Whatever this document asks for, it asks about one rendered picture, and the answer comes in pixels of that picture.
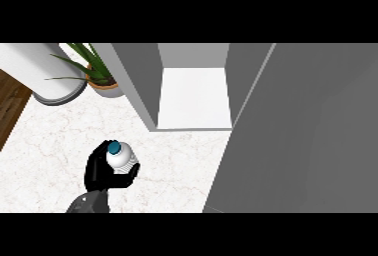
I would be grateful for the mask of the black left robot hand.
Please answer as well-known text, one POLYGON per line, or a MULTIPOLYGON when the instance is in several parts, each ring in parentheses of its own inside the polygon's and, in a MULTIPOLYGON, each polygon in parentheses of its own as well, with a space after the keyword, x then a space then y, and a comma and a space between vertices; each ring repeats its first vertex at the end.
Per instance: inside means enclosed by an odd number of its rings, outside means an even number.
POLYGON ((137 163, 127 174, 116 174, 106 162, 106 150, 112 141, 105 140, 93 150, 85 165, 84 186, 88 192, 94 190, 127 188, 137 176, 140 163, 137 163))

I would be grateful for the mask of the white bottle with blue cap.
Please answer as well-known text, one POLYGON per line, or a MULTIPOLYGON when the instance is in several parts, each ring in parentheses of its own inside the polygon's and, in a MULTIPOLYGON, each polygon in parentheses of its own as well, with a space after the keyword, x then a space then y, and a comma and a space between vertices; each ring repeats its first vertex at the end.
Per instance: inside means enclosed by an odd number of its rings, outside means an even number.
POLYGON ((106 150, 106 162, 116 174, 127 174, 139 163, 133 149, 125 142, 112 141, 106 150))

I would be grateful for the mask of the grey open cabinet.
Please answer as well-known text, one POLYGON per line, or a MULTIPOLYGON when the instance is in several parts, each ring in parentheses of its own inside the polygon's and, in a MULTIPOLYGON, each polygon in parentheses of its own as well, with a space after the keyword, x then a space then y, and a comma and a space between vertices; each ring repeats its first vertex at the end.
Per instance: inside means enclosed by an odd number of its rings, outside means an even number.
POLYGON ((229 131, 273 43, 97 43, 96 51, 152 132, 229 131))

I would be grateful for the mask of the large flat grey cabinet door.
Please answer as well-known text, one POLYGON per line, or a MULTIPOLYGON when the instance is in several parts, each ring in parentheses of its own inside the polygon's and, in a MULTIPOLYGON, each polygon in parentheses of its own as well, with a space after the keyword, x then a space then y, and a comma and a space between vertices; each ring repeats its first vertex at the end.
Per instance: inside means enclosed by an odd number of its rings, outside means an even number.
POLYGON ((276 46, 205 209, 378 212, 378 44, 276 46))

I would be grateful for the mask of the green potted plant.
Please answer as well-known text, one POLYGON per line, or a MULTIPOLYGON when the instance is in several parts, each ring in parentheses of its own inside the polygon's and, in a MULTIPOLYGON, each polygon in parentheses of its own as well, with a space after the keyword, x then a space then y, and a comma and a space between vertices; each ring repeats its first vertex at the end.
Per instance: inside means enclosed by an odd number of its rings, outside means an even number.
POLYGON ((65 58, 56 54, 53 54, 53 57, 72 65, 84 73, 84 77, 81 79, 75 77, 75 80, 80 79, 84 81, 102 97, 121 97, 124 93, 93 45, 84 45, 83 43, 68 43, 68 47, 85 60, 87 65, 80 64, 72 59, 65 58))

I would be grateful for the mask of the white paper towel roll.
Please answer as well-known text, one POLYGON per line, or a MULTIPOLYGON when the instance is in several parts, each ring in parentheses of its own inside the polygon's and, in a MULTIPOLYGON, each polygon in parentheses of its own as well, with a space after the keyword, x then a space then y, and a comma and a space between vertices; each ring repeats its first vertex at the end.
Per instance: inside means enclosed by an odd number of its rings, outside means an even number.
POLYGON ((47 106, 71 102, 85 89, 84 73, 57 43, 0 43, 0 69, 31 89, 47 106))

